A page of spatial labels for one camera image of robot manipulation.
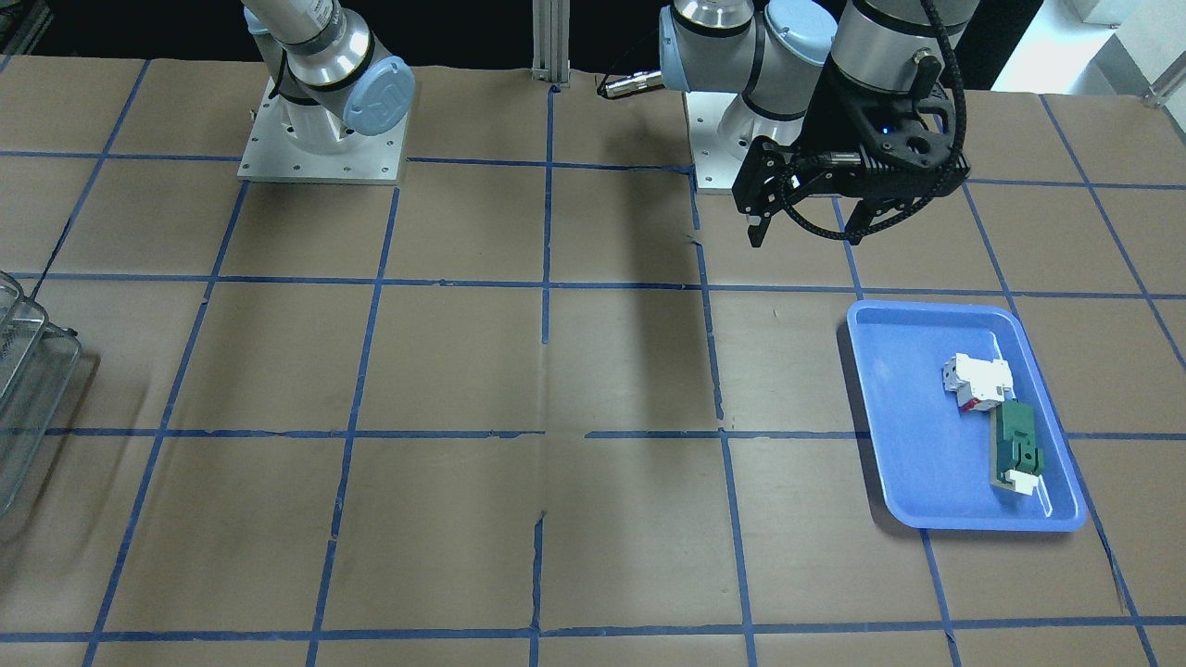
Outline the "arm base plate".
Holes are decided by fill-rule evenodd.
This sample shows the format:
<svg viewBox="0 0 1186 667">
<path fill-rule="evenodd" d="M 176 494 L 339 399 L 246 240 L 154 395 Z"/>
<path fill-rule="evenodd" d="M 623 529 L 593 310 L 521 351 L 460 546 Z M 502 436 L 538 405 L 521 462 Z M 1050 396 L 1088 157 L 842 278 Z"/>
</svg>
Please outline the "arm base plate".
<svg viewBox="0 0 1186 667">
<path fill-rule="evenodd" d="M 270 88 L 269 80 L 240 160 L 242 182 L 398 185 L 410 114 L 391 131 L 361 135 L 321 106 L 270 97 Z"/>
<path fill-rule="evenodd" d="M 699 193 L 728 195 L 754 138 L 766 135 L 741 94 L 686 93 L 688 139 Z"/>
</svg>

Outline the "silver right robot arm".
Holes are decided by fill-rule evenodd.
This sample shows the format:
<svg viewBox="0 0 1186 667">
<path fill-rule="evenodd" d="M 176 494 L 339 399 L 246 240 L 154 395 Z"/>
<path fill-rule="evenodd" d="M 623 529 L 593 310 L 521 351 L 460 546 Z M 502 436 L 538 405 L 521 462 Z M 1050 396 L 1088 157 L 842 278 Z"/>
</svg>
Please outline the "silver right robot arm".
<svg viewBox="0 0 1186 667">
<path fill-rule="evenodd" d="M 270 71 L 291 142 L 340 155 L 394 131 L 412 110 L 412 68 L 339 1 L 246 1 L 246 26 Z"/>
</svg>

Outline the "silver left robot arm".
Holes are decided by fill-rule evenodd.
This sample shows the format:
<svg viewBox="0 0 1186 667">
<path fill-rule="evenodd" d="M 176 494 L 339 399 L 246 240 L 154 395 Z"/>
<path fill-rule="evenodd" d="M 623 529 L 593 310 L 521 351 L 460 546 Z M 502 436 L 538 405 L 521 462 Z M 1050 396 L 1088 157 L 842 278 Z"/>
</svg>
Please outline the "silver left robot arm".
<svg viewBox="0 0 1186 667">
<path fill-rule="evenodd" d="M 954 193 L 970 174 L 956 44 L 974 1 L 674 1 L 659 71 L 678 93 L 732 94 L 750 114 L 731 186 L 763 244 L 788 215 L 860 244 Z"/>
</svg>

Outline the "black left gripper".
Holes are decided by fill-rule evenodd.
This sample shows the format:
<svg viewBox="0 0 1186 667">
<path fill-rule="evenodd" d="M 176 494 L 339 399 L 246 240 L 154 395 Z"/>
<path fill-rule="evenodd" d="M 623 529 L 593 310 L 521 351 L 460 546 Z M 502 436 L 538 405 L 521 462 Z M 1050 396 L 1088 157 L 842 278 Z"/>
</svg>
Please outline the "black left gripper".
<svg viewBox="0 0 1186 667">
<path fill-rule="evenodd" d="M 863 169 L 857 151 L 801 150 L 759 135 L 750 140 L 732 185 L 737 212 L 747 216 L 747 240 L 761 248 L 770 217 L 812 195 L 839 195 Z M 912 197 L 861 199 L 844 224 L 847 244 L 860 244 L 873 233 L 908 220 Z"/>
</svg>

